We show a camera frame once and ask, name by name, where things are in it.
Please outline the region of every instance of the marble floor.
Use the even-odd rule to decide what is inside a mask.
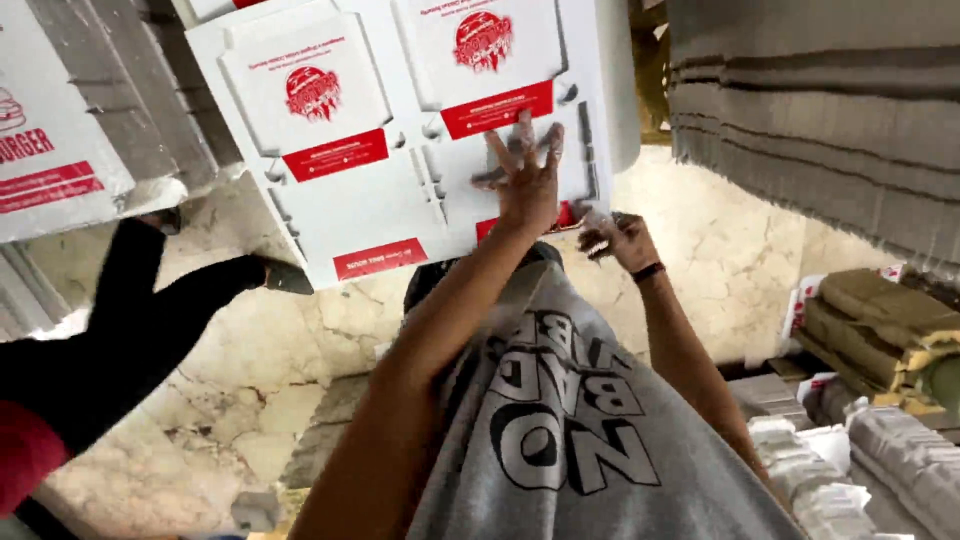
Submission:
[[[613,206],[645,216],[680,300],[714,361],[760,362],[780,348],[788,294],[813,273],[894,262],[865,242],[763,203],[708,171],[644,147],[616,178]],[[184,209],[160,285],[252,250],[289,257],[252,184]],[[30,255],[64,299],[88,307],[112,226],[43,237]],[[549,238],[582,295],[643,358],[636,288],[615,262],[590,263],[575,237]],[[412,269],[311,297],[269,290],[222,309],[190,356],[90,451],[48,478],[45,497],[109,537],[234,529],[239,492],[276,480],[331,379],[366,371],[393,337]],[[136,361],[131,351],[131,361]]]

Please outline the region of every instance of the gray t-shirt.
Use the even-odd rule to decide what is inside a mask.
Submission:
[[[804,538],[556,263],[514,274],[442,399],[408,538]]]

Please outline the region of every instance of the wristwatch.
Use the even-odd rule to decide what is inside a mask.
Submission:
[[[663,266],[663,263],[660,261],[654,262],[648,266],[643,267],[636,272],[631,272],[630,275],[634,278],[634,283],[640,283],[643,280],[652,278],[653,276],[659,274],[666,270],[666,266]]]

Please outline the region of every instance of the red logo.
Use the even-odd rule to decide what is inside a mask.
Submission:
[[[458,64],[468,65],[473,71],[496,71],[510,56],[513,44],[514,24],[510,17],[474,12],[457,28],[457,48],[453,56]]]
[[[340,81],[332,71],[307,65],[287,76],[287,109],[311,122],[329,120],[340,106]]]
[[[23,107],[13,100],[6,88],[0,88],[0,132],[12,130],[27,123]]]

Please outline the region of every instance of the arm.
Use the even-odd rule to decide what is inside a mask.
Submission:
[[[357,407],[290,533],[313,538],[400,538],[413,519],[433,462],[441,411],[434,382],[486,319],[524,254],[557,219],[559,151],[537,165],[530,115],[521,115],[525,162],[518,169],[496,134],[488,142],[509,181],[500,220],[411,313],[371,375]],[[563,130],[554,130],[556,137]]]
[[[643,218],[623,215],[614,225],[604,219],[581,235],[581,251],[592,252],[602,242],[608,246],[590,256],[616,257],[631,274],[660,262],[657,248]],[[656,371],[721,436],[768,486],[766,470],[754,450],[747,425],[733,394],[690,326],[665,272],[637,284],[647,314],[650,359]]]

